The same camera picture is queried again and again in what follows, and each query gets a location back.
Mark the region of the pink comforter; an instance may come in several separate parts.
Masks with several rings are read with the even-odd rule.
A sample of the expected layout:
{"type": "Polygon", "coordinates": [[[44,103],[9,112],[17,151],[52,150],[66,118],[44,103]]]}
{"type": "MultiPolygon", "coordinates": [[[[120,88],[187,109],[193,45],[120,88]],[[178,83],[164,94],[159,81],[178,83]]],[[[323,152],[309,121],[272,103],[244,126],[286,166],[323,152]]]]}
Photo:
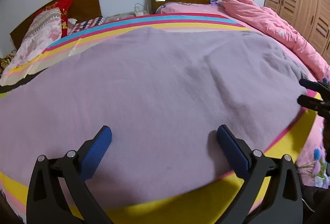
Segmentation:
{"type": "Polygon", "coordinates": [[[316,79],[329,81],[329,64],[315,48],[286,20],[269,7],[253,0],[222,0],[222,6],[236,18],[290,49],[312,71],[316,79]]]}

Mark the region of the red embroidered pillow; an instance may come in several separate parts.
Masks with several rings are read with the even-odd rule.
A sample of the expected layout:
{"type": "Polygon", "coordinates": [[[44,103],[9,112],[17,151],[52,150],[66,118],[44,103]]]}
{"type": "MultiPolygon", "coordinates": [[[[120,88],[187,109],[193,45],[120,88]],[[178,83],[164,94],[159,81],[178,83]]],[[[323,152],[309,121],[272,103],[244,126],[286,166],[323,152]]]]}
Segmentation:
{"type": "Polygon", "coordinates": [[[69,9],[72,6],[74,0],[55,0],[49,5],[44,6],[34,13],[34,18],[44,11],[58,8],[60,10],[61,17],[61,37],[67,36],[68,33],[68,15],[69,9]]]}

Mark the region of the rainbow striped bed sheet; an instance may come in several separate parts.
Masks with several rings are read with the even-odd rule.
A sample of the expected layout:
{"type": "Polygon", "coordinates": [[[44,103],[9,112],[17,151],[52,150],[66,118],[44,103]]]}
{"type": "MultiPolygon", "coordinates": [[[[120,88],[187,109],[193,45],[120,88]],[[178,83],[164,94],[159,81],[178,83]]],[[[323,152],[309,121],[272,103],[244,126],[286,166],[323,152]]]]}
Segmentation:
{"type": "MultiPolygon", "coordinates": [[[[152,27],[169,32],[210,32],[249,30],[250,27],[225,15],[202,13],[174,13],[141,16],[110,22],[61,38],[50,44],[29,62],[11,69],[5,75],[3,96],[18,84],[26,83],[45,68],[82,53],[102,41],[112,39],[137,28],[152,27]]],[[[313,156],[313,150],[321,140],[322,119],[313,111],[302,109],[294,120],[266,149],[269,156],[278,157],[288,153],[295,161],[313,156]]],[[[170,210],[179,217],[180,223],[214,223],[233,200],[242,185],[242,180],[232,172],[217,181],[191,193],[114,209],[113,214],[120,223],[131,220],[150,223],[166,220],[165,211],[170,210]]]]}

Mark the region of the plaid checkered bed sheet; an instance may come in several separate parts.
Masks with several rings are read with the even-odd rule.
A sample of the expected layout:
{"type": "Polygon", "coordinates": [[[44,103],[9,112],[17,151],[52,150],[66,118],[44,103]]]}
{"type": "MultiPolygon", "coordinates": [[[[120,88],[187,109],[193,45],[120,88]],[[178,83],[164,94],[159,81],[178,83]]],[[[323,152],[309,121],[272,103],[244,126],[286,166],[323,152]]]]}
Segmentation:
{"type": "Polygon", "coordinates": [[[94,26],[102,25],[104,23],[104,17],[96,17],[94,19],[89,19],[87,21],[78,22],[77,19],[68,19],[68,31],[67,35],[72,35],[77,32],[92,28],[94,26]]]}

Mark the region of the lilac purple pants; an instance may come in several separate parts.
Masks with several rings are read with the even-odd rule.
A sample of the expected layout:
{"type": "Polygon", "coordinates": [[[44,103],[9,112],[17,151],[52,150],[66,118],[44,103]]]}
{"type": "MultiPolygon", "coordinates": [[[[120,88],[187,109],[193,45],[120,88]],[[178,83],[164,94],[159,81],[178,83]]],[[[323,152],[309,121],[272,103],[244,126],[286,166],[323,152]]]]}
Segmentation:
{"type": "Polygon", "coordinates": [[[103,126],[112,143],[88,188],[104,209],[172,197],[229,170],[215,131],[265,150],[300,111],[307,68],[258,32],[139,28],[1,98],[1,172],[28,185],[103,126]]]}

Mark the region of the light wooden wardrobe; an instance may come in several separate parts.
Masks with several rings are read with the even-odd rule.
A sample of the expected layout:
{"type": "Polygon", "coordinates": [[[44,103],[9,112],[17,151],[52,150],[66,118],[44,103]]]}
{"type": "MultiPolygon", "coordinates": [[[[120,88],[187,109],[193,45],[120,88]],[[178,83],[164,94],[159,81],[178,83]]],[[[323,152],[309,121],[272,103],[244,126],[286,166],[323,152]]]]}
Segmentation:
{"type": "Polygon", "coordinates": [[[329,0],[265,0],[329,62],[329,0]]]}

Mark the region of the pink floral folded quilt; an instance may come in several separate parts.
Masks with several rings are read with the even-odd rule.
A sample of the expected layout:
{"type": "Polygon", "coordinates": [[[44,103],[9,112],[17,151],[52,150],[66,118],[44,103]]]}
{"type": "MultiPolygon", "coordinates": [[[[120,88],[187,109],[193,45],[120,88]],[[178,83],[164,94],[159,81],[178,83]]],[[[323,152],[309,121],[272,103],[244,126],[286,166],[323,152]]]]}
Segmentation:
{"type": "Polygon", "coordinates": [[[10,70],[36,58],[49,45],[59,40],[61,35],[61,13],[58,7],[38,14],[29,26],[17,53],[3,71],[1,86],[4,86],[10,70]]]}

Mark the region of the brown gold patterned blanket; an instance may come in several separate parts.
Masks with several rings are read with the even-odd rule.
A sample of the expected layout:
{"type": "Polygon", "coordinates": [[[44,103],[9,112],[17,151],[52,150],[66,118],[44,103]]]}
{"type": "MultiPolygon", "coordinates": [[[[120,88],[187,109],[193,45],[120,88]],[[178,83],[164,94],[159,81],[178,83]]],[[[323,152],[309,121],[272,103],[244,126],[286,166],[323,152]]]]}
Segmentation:
{"type": "Polygon", "coordinates": [[[7,66],[10,64],[12,59],[15,57],[17,53],[17,50],[11,51],[8,55],[6,55],[4,58],[0,58],[0,77],[2,76],[2,73],[7,68],[7,66]]]}

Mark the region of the dark brown small headboard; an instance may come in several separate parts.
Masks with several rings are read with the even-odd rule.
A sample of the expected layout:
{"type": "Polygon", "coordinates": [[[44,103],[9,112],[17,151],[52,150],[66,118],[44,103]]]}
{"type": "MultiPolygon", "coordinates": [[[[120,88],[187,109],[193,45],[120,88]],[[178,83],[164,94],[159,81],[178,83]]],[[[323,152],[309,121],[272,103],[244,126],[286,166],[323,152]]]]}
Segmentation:
{"type": "MultiPolygon", "coordinates": [[[[18,50],[21,46],[22,40],[27,33],[29,26],[34,20],[35,14],[39,10],[42,10],[58,1],[60,0],[52,0],[48,4],[42,6],[40,9],[37,9],[10,33],[13,45],[15,46],[16,50],[18,50]]],[[[68,17],[75,18],[79,22],[96,18],[101,15],[102,13],[99,0],[73,0],[73,3],[68,11],[68,17]]]]}

